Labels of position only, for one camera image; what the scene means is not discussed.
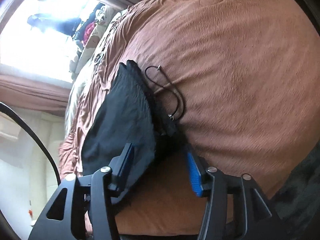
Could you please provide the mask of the beige patterned pillow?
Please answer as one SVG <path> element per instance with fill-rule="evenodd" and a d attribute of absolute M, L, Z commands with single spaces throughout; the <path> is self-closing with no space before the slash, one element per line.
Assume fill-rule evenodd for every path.
<path fill-rule="evenodd" d="M 84 46 L 79 40 L 74 41 L 75 52 L 69 60 L 69 72 L 71 73 L 73 82 L 79 75 L 80 70 L 82 70 L 84 65 L 92 57 L 102 36 L 118 12 L 119 10 L 104 5 L 100 10 L 97 10 L 95 14 L 95 28 L 91 32 L 87 44 Z"/>

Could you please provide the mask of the brown bed blanket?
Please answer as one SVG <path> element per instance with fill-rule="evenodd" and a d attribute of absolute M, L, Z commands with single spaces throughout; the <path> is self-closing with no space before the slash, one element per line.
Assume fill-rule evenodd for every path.
<path fill-rule="evenodd" d="M 197 155 L 250 174 L 271 201 L 319 144 L 319 34 L 295 0 L 144 0 L 112 19 L 71 90 L 61 178 L 84 176 L 85 137 L 129 60 Z M 195 235 L 204 205 L 181 151 L 116 201 L 116 223 L 124 235 Z"/>

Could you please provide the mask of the cream padded headboard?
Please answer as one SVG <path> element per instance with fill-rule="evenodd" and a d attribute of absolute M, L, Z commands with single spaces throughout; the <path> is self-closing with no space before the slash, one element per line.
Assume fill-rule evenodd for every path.
<path fill-rule="evenodd" d="M 59 162 L 64 120 L 51 114 L 15 108 Z M 53 168 L 33 139 L 20 131 L 15 141 L 1 138 L 1 211 L 18 234 L 27 233 L 57 188 Z"/>

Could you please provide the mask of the black pants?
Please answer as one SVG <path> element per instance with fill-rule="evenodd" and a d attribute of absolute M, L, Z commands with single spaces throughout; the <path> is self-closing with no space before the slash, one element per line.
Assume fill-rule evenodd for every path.
<path fill-rule="evenodd" d="M 152 163 L 163 163 L 182 151 L 183 133 L 156 99 L 135 61 L 120 63 L 110 92 L 87 132 L 81 151 L 83 175 L 112 167 L 126 144 L 134 150 L 123 199 Z"/>

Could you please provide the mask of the pile of clothes on sill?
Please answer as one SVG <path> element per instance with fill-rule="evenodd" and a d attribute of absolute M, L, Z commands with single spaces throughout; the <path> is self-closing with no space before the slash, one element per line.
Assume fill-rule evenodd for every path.
<path fill-rule="evenodd" d="M 97 10 L 100 10 L 104 6 L 103 3 L 98 3 L 93 11 L 90 13 L 88 19 L 81 25 L 80 29 L 75 32 L 73 41 L 79 40 L 85 46 L 91 35 L 91 32 L 95 28 L 95 14 Z"/>

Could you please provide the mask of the left pink curtain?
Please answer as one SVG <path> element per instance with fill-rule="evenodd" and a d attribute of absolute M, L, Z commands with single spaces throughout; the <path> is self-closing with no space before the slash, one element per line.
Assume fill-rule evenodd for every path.
<path fill-rule="evenodd" d="M 70 90 L 24 77 L 1 75 L 1 102 L 10 107 L 64 116 Z"/>

